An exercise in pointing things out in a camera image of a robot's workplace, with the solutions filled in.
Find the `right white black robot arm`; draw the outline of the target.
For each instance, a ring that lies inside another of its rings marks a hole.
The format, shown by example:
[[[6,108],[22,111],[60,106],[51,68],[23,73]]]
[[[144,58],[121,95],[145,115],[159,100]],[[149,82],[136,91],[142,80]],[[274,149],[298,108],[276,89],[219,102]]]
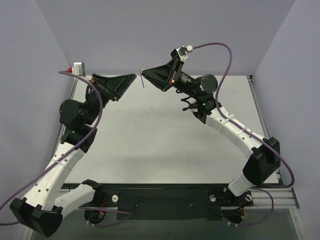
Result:
[[[190,110],[203,124],[220,132],[247,158],[242,172],[223,192],[224,201],[234,205],[245,192],[262,185],[280,167],[281,161],[276,155],[280,144],[273,137],[266,139],[255,134],[216,102],[214,92],[218,88],[218,80],[214,75],[194,78],[182,71],[183,64],[184,57],[172,51],[168,63],[143,69],[140,73],[163,92],[175,88],[177,93],[186,94],[182,101],[188,106],[184,110]]]

